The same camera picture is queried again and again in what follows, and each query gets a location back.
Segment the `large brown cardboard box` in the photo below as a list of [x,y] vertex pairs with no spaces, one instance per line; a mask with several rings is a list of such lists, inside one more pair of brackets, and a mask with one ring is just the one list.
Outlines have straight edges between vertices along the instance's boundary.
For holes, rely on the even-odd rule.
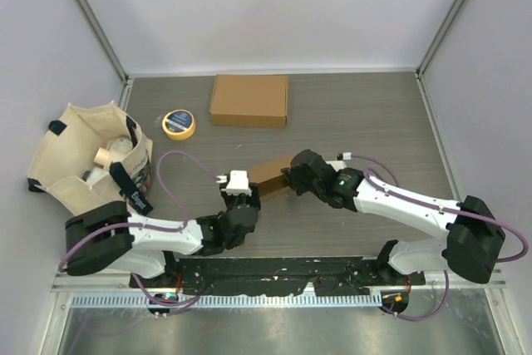
[[218,75],[209,113],[216,126],[283,129],[288,121],[288,78]]

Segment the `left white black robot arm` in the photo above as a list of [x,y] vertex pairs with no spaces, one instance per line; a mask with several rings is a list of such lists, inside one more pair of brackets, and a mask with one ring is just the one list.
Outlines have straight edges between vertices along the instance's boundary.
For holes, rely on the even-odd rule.
[[173,253],[211,256],[239,247],[254,232],[261,201],[258,188],[247,194],[221,192],[226,210],[187,222],[154,219],[128,211],[113,201],[66,222],[65,257],[60,270],[86,276],[104,269],[121,270],[166,288],[176,280]]

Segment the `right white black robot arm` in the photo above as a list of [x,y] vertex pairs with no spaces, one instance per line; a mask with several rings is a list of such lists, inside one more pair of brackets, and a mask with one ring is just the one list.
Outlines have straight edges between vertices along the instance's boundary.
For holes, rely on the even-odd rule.
[[390,185],[368,170],[346,165],[347,154],[325,161],[312,150],[282,170],[297,195],[311,193],[334,209],[374,214],[428,234],[428,239],[387,241],[377,256],[380,281],[427,271],[451,271],[476,284],[490,281],[505,242],[503,229],[483,200],[442,200]]

